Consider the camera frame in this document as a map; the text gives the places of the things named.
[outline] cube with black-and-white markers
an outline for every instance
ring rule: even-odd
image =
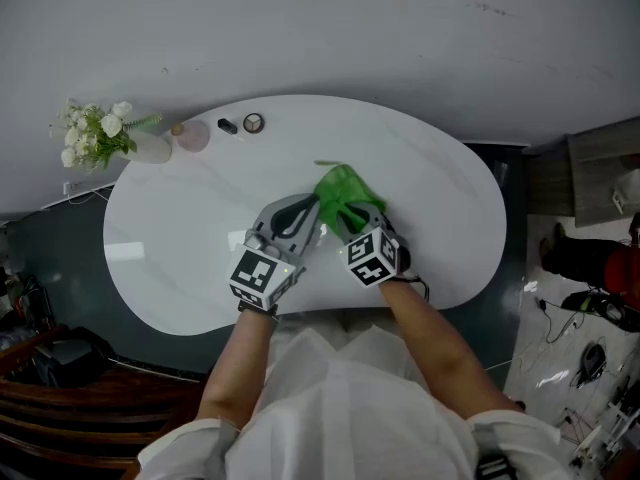
[[[303,270],[238,245],[231,255],[227,281],[233,295],[266,311],[295,284]]]
[[[338,255],[351,275],[368,288],[395,277],[399,247],[378,227],[345,245]]]

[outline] oval tabletop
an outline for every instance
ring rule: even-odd
[[[261,114],[264,129],[242,128]],[[237,135],[217,127],[226,118]],[[350,164],[388,203],[387,215],[412,252],[412,270],[446,309],[468,301],[493,277],[504,248],[500,189],[464,144],[413,117],[361,101],[277,96],[205,112],[211,140],[200,153],[173,144],[161,165],[130,163],[111,194],[105,256],[118,292],[144,322],[178,335],[233,324],[238,300],[225,282],[231,251],[260,211],[313,192],[330,169]],[[383,306],[342,266],[341,242],[319,225],[304,254],[307,272],[279,301],[279,313]]]

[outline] floor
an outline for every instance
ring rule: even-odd
[[[576,229],[572,218],[538,215],[528,217],[527,271],[522,296],[521,323],[505,392],[514,400],[524,401],[529,414],[561,427],[563,434],[571,439],[576,439],[575,430],[568,424],[560,425],[565,408],[576,411],[589,424],[595,426],[608,416],[605,409],[616,386],[627,375],[637,378],[640,369],[635,354],[638,335],[627,334],[601,318],[585,316],[583,325],[579,328],[569,326],[563,337],[555,344],[548,345],[545,337],[549,332],[549,320],[539,309],[538,300],[545,299],[561,304],[567,295],[586,290],[587,287],[583,283],[543,271],[539,261],[539,243],[545,236],[551,236],[553,226],[558,221],[562,222],[567,235],[571,237],[623,240],[628,238],[630,220]],[[564,324],[574,314],[549,305],[547,314],[552,321],[549,338],[551,341],[558,336]],[[576,324],[580,325],[581,320],[582,316],[578,315]],[[578,390],[572,387],[571,381],[578,370],[582,351],[590,342],[598,342],[605,347],[606,372],[600,379]],[[580,429],[577,430],[578,435],[582,437]],[[567,462],[575,448],[576,445],[566,439],[562,441]],[[586,473],[579,478],[594,477]]]
[[[494,381],[503,386],[519,324],[525,275],[526,215],[523,168],[518,148],[470,146],[496,174],[507,210],[507,239],[498,271],[471,301],[444,312]],[[103,191],[105,198],[109,191]],[[115,289],[104,259],[102,223],[106,201],[78,198],[8,226],[12,261],[33,273],[48,290],[59,323],[84,326],[106,339],[116,353],[153,365],[207,372],[231,327],[198,336],[160,333],[139,320]]]

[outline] person in red clothing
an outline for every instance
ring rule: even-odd
[[[542,268],[567,279],[587,283],[640,311],[640,212],[629,228],[631,243],[613,240],[581,240],[566,236],[562,224],[554,228],[555,244],[540,242]]]

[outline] red shirt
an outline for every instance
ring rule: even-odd
[[[609,293],[620,294],[628,306],[640,311],[640,249],[620,246],[607,260],[604,285]]]

